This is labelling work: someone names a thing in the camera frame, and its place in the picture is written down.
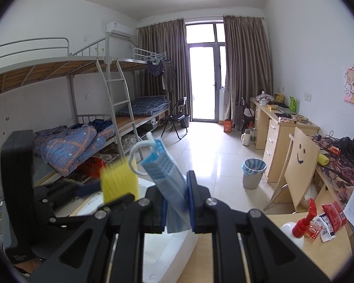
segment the ear loop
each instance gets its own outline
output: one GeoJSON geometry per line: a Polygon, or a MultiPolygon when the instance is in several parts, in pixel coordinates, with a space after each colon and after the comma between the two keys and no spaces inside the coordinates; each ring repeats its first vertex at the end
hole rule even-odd
{"type": "Polygon", "coordinates": [[[146,147],[146,146],[150,146],[153,149],[157,149],[156,146],[156,142],[154,137],[152,136],[151,132],[147,133],[147,140],[143,140],[143,141],[139,141],[136,144],[134,144],[134,146],[132,147],[131,151],[130,151],[130,157],[129,157],[129,166],[132,170],[133,173],[140,175],[142,177],[145,177],[146,175],[148,175],[148,173],[146,172],[140,172],[138,170],[136,170],[133,166],[132,166],[132,160],[134,159],[135,156],[135,152],[138,151],[138,149],[142,148],[142,147],[146,147]]]}

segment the blue plaid blanket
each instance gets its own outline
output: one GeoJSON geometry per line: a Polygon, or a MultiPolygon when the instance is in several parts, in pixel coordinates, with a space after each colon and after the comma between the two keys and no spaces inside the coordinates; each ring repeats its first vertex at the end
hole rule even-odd
{"type": "MultiPolygon", "coordinates": [[[[165,96],[140,97],[131,103],[132,112],[134,116],[153,116],[168,108],[169,102],[165,96]]],[[[116,114],[117,116],[130,116],[127,106],[117,111],[116,114]]]]}
{"type": "Polygon", "coordinates": [[[113,136],[110,125],[97,134],[91,125],[69,129],[66,125],[34,133],[34,153],[41,156],[62,176],[68,176],[80,164],[99,151],[113,136]]]}

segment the wooden chair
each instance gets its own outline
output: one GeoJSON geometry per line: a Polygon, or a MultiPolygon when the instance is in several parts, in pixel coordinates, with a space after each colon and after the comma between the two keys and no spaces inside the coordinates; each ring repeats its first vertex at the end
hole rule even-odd
{"type": "Polygon", "coordinates": [[[264,210],[273,203],[283,190],[288,188],[295,210],[297,212],[307,211],[305,207],[300,205],[300,202],[312,181],[319,153],[320,148],[310,137],[296,127],[277,188],[264,210]]]}

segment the blue trash bag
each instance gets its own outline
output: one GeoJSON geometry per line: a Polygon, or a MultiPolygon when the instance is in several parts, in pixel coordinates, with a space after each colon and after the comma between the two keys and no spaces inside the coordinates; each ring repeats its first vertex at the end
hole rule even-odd
{"type": "Polygon", "coordinates": [[[251,175],[251,174],[264,173],[267,166],[262,159],[249,158],[243,162],[241,168],[243,169],[245,175],[251,175]]]}

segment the red spray nozzle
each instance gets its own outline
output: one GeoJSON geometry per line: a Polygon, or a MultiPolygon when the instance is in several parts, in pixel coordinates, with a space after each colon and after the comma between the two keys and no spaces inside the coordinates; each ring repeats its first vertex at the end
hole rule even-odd
{"type": "Polygon", "coordinates": [[[304,233],[309,229],[310,227],[310,222],[313,218],[317,216],[317,209],[316,209],[316,204],[315,201],[310,198],[309,202],[309,209],[308,209],[308,214],[307,217],[300,219],[296,225],[293,227],[293,235],[296,238],[300,238],[304,236],[304,233]]]}

